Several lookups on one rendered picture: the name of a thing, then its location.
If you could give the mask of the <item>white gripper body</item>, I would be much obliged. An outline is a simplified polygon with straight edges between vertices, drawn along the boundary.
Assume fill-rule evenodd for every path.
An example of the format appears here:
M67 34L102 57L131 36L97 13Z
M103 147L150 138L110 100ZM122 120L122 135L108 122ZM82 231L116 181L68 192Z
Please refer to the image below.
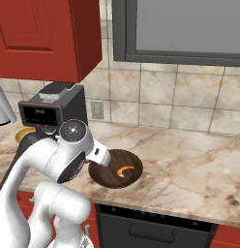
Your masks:
M110 163L110 153L105 147L95 147L86 159L100 166L107 167Z

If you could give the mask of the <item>dark wooden bowl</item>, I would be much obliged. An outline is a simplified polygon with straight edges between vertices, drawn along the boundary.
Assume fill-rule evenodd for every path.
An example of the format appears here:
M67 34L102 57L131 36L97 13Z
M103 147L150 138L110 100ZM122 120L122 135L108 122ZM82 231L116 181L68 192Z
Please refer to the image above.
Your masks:
M124 149L111 149L109 153L111 159L107 167L94 162L89 164L89 174L96 183L109 189L119 189L130 186L141 177L143 165L134 153ZM119 177L117 170L125 166L133 166L135 169L125 170L125 177Z

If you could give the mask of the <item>orange shrimp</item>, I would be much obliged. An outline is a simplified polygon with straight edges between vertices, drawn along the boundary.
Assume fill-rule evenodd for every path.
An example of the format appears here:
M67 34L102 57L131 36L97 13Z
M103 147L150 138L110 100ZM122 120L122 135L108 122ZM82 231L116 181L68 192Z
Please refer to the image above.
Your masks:
M119 176L119 177L125 177L124 176L124 174L123 174L123 172L124 171L127 171L127 170L134 170L135 169L135 167L133 167L133 166L125 166L125 167L121 167L120 169L118 169L117 170L117 175Z

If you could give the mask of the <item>yellow plate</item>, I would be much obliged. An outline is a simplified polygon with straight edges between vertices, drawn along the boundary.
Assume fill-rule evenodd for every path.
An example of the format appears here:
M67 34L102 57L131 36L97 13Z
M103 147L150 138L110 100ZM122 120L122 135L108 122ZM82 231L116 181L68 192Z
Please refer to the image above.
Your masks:
M36 129L34 127L24 127L20 129L16 134L15 134L15 141L16 142L21 142L21 140L28 134L35 132Z

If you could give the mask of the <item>red upper cupboard door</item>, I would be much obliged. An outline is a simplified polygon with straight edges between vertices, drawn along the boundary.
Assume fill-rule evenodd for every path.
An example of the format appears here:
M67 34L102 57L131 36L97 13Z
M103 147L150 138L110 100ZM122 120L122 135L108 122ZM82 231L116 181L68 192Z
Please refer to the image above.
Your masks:
M70 0L0 0L0 78L75 81Z

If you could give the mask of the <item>black coffee machine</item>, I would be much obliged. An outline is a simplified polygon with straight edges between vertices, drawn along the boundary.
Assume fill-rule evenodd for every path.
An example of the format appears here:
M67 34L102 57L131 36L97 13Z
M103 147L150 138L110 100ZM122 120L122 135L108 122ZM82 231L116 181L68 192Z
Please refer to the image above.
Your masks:
M22 124L43 132L57 132L70 119L88 123L84 86L78 83L54 81L17 105Z

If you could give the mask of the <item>black dishwasher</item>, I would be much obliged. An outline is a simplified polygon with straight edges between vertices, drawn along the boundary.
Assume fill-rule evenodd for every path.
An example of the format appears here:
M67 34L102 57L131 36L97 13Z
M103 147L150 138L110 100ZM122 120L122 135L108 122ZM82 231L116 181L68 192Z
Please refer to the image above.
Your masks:
M97 204L101 248L209 248L217 224Z

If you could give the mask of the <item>red upper cupboard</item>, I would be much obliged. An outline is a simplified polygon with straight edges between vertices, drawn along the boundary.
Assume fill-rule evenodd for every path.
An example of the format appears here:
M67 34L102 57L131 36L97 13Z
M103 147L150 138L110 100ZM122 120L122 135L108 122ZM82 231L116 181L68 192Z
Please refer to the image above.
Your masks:
M102 61L99 0L71 0L76 79L81 82Z

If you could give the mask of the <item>grey-framed window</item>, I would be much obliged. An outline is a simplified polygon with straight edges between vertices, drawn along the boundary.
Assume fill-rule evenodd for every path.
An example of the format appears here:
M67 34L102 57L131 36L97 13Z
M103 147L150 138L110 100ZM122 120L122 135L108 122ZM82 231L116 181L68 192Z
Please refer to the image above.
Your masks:
M112 0L113 59L240 67L240 0Z

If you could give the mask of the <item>grey wall socket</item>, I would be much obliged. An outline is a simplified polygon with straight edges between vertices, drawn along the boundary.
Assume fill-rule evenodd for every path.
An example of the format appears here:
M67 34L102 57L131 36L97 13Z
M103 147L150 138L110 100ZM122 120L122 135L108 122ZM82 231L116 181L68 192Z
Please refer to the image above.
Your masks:
M104 118L104 103L103 102L91 102L91 112L94 119Z

